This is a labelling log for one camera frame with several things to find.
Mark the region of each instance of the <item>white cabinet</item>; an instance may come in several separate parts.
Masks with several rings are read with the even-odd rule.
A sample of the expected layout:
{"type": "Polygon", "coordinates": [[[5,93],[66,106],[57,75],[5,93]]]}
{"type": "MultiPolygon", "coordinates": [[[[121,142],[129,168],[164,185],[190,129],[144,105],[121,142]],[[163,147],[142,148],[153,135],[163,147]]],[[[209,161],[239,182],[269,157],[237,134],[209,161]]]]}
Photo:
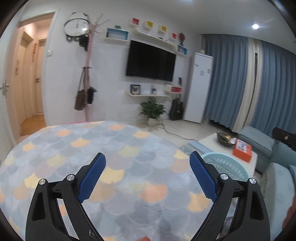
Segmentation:
{"type": "Polygon", "coordinates": [[[186,121],[197,123],[202,121],[210,87],[212,65],[213,57],[200,53],[195,54],[189,98],[184,116],[186,121]]]}

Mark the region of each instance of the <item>power cord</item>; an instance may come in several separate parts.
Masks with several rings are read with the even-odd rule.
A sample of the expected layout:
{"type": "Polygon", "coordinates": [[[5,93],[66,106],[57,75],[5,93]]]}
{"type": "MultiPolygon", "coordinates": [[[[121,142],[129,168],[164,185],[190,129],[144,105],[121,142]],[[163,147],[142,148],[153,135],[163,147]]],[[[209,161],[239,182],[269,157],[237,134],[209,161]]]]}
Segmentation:
{"type": "MultiPolygon", "coordinates": [[[[163,119],[161,119],[161,124],[162,124],[163,129],[165,130],[165,132],[167,132],[167,133],[169,133],[169,134],[171,134],[171,135],[174,135],[174,136],[178,136],[178,135],[176,135],[176,134],[173,134],[173,133],[168,132],[168,131],[165,129],[165,125],[164,125],[164,123],[163,123],[163,119]]],[[[196,141],[195,139],[187,139],[187,138],[184,138],[184,137],[182,137],[182,136],[178,136],[178,137],[180,137],[180,138],[182,138],[182,139],[184,139],[184,140],[188,140],[188,141],[196,141]]]]}

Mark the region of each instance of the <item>qr code label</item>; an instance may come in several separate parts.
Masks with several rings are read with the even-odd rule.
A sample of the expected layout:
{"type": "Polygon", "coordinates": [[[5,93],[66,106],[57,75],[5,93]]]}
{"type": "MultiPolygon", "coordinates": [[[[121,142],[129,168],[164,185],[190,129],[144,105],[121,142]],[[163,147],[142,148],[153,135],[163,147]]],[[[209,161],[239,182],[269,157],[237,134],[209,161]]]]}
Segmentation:
{"type": "Polygon", "coordinates": [[[237,140],[237,149],[239,149],[243,152],[247,152],[247,146],[248,146],[247,143],[237,140]]]}

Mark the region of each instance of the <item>coat rack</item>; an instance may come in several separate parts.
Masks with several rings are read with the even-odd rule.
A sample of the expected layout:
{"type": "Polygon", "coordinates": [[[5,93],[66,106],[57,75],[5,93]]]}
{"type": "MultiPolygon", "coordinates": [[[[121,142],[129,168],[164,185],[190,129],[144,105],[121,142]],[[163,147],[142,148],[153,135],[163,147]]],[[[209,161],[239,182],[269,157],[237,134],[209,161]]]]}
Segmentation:
{"type": "Polygon", "coordinates": [[[85,72],[84,72],[84,77],[83,77],[83,84],[84,84],[84,94],[85,94],[85,108],[84,108],[84,112],[85,112],[85,121],[88,122],[89,121],[89,107],[88,107],[88,103],[87,103],[87,98],[88,98],[88,90],[89,90],[89,61],[91,58],[91,48],[92,48],[92,44],[93,44],[93,39],[94,39],[94,33],[98,33],[97,32],[97,28],[102,26],[103,24],[105,24],[106,22],[110,21],[110,19],[104,21],[103,23],[99,24],[100,19],[102,18],[102,16],[104,15],[104,13],[101,14],[101,16],[98,18],[96,17],[95,23],[91,24],[90,23],[90,33],[89,33],[89,43],[88,43],[88,47],[87,47],[87,53],[86,53],[86,61],[85,61],[85,72]]]}

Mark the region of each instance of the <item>sofa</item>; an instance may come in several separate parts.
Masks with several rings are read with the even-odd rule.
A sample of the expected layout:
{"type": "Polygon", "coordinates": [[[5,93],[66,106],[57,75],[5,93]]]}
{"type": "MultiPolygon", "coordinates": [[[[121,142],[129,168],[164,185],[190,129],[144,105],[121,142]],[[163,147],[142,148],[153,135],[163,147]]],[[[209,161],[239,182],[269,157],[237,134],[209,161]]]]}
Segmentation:
{"type": "Polygon", "coordinates": [[[295,151],[251,126],[245,126],[237,138],[250,144],[252,151],[258,154],[256,170],[261,173],[265,172],[270,163],[278,163],[285,168],[296,166],[295,151]]]}
{"type": "Polygon", "coordinates": [[[295,196],[295,181],[295,166],[285,168],[277,163],[270,163],[258,182],[267,209],[271,241],[279,235],[288,221],[285,218],[289,218],[288,210],[295,196]]]}

